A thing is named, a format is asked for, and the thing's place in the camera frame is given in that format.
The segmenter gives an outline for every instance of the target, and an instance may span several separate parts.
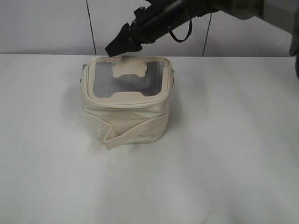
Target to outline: bag lid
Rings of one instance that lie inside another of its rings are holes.
[[[165,58],[98,58],[83,72],[84,97],[97,106],[155,103],[169,95],[172,82]]]

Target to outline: cream fabric bag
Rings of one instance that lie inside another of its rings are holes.
[[[165,58],[98,58],[83,69],[83,110],[112,149],[159,140],[166,130],[173,69]]]

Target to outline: bag handle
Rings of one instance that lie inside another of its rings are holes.
[[[109,127],[109,130],[103,140],[103,142],[105,143],[108,150],[111,150],[113,148],[121,146],[121,145],[125,144],[128,140],[135,138],[136,136],[140,135],[141,133],[144,133],[147,130],[152,130],[152,129],[156,128],[157,126],[160,126],[163,122],[168,121],[168,114],[166,114],[161,117],[157,117],[157,118],[153,118],[151,120],[145,121],[145,122],[133,127],[132,129],[126,131],[124,134],[111,138],[111,136],[115,136],[113,127],[111,124],[108,124],[107,122],[105,122],[87,112],[86,112],[86,114],[88,116],[91,116],[93,121],[95,121],[95,119],[96,119],[96,121],[99,122],[99,125],[101,127]]]

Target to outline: white wall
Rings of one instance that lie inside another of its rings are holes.
[[[289,56],[292,35],[253,17],[214,13],[205,56]]]
[[[88,0],[98,55],[134,19],[143,0]],[[169,35],[135,55],[201,56],[209,15],[193,19],[185,43]],[[174,31],[181,39],[188,24]],[[213,14],[205,56],[288,56],[291,35],[258,18]],[[0,53],[94,54],[85,0],[0,0]]]
[[[134,11],[137,8],[149,5],[143,0],[88,0],[88,2],[98,55],[106,54],[105,47],[118,35],[125,23],[134,20]],[[193,21],[193,35],[186,42],[178,44],[170,35],[166,35],[155,44],[143,45],[143,51],[134,55],[201,56],[209,16]],[[174,33],[179,39],[184,39],[188,33],[188,23],[174,30]]]
[[[85,0],[0,0],[0,53],[94,54]]]

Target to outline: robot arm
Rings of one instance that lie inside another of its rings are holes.
[[[219,10],[242,20],[257,16],[293,34],[290,54],[299,55],[299,0],[146,1],[151,5],[148,8],[137,9],[134,12],[136,19],[131,25],[126,23],[117,37],[106,47],[109,56],[140,51],[141,44],[154,43],[167,33],[173,36],[172,30],[192,18]]]

